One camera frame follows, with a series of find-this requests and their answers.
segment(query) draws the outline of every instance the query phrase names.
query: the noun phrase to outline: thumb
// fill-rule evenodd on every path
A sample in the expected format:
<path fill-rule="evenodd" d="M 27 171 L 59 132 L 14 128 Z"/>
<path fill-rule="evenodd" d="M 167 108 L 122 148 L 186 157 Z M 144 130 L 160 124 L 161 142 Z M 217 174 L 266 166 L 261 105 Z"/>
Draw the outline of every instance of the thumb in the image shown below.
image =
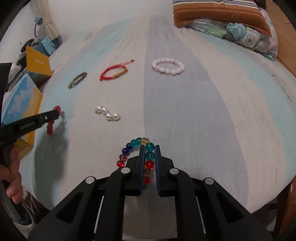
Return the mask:
<path fill-rule="evenodd" d="M 0 165 L 0 180 L 6 180 L 8 177 L 9 177 L 8 168 Z"/>

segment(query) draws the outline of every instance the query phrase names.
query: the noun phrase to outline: silver screw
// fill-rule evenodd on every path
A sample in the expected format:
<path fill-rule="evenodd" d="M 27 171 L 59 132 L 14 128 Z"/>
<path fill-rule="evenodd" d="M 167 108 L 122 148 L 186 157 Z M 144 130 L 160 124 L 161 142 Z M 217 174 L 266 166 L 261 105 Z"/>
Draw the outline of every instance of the silver screw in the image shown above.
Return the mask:
<path fill-rule="evenodd" d="M 123 173 L 123 174 L 127 174 L 127 173 L 129 173 L 131 170 L 128 168 L 128 167 L 124 167 L 124 168 L 122 168 L 121 169 L 121 172 Z"/>
<path fill-rule="evenodd" d="M 214 184 L 214 179 L 208 177 L 205 179 L 205 183 L 208 184 L 208 185 L 213 185 Z"/>
<path fill-rule="evenodd" d="M 173 174 L 173 175 L 176 175 L 176 174 L 179 173 L 179 170 L 178 170 L 177 168 L 172 168 L 172 169 L 170 170 L 170 173 Z"/>
<path fill-rule="evenodd" d="M 86 182 L 87 184 L 92 184 L 92 183 L 94 182 L 94 177 L 87 177 L 87 178 L 85 179 L 85 182 Z"/>

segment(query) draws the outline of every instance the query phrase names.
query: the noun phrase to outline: teal bead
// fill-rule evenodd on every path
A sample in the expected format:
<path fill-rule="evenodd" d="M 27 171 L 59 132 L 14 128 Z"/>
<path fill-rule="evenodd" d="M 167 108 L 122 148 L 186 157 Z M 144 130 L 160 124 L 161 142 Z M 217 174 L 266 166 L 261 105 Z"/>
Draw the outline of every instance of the teal bead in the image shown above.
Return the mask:
<path fill-rule="evenodd" d="M 146 151 L 153 151 L 155 149 L 155 146 L 152 142 L 148 142 L 145 146 Z"/>
<path fill-rule="evenodd" d="M 147 160 L 151 161 L 151 160 L 154 159 L 155 154 L 152 151 L 148 151 L 148 152 L 146 152 L 145 157 L 146 157 Z"/>
<path fill-rule="evenodd" d="M 135 139 L 131 140 L 131 146 L 136 147 L 137 146 L 137 141 Z"/>
<path fill-rule="evenodd" d="M 136 139 L 136 144 L 137 144 L 137 146 L 140 146 L 140 145 L 141 145 L 141 140 L 142 140 L 142 137 L 138 137 L 138 138 Z"/>

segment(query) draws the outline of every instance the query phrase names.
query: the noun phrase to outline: finger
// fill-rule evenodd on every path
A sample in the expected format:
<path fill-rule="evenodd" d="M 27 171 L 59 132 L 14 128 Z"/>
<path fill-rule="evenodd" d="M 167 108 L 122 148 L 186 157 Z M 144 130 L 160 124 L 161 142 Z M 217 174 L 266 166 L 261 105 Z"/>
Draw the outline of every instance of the finger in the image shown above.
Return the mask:
<path fill-rule="evenodd" d="M 11 183 L 17 176 L 19 168 L 20 168 L 20 160 L 18 158 L 18 150 L 17 147 L 14 146 L 10 151 L 10 164 L 9 164 L 9 177 L 7 181 Z"/>
<path fill-rule="evenodd" d="M 8 168 L 0 165 L 0 180 L 6 180 L 8 177 L 9 177 Z"/>
<path fill-rule="evenodd" d="M 6 189 L 6 194 L 9 198 L 13 198 L 15 195 L 18 194 L 19 190 L 22 186 L 22 176 L 18 172 L 16 178 L 11 182 L 9 187 Z"/>
<path fill-rule="evenodd" d="M 24 195 L 24 191 L 23 191 L 23 188 L 21 186 L 19 192 L 12 198 L 13 202 L 15 204 L 19 204 L 20 201 L 22 200 L 22 196 Z"/>

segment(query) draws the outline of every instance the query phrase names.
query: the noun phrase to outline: beige curtain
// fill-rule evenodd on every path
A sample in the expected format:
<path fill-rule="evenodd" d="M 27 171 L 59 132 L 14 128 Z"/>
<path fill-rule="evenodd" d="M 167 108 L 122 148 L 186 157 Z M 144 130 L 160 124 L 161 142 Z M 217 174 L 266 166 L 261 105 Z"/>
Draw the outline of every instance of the beige curtain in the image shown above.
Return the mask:
<path fill-rule="evenodd" d="M 35 1 L 37 10 L 40 13 L 40 17 L 42 17 L 43 19 L 43 24 L 45 26 L 46 33 L 48 34 L 51 40 L 56 39 L 60 34 L 50 16 L 48 0 L 34 0 L 34 1 Z"/>

